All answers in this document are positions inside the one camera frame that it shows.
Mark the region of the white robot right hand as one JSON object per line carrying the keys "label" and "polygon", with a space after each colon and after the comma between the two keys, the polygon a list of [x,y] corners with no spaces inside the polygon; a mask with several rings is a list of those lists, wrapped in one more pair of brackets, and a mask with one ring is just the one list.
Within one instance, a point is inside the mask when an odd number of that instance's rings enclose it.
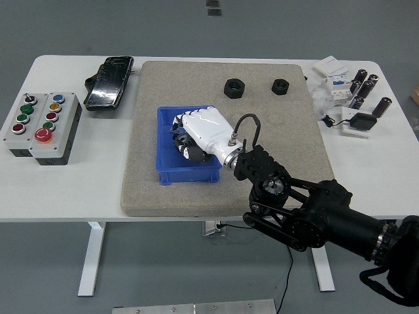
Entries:
{"label": "white robot right hand", "polygon": [[187,160],[206,162],[215,156],[227,169],[234,169],[243,144],[237,131],[215,107],[187,111],[175,116],[173,144]]}

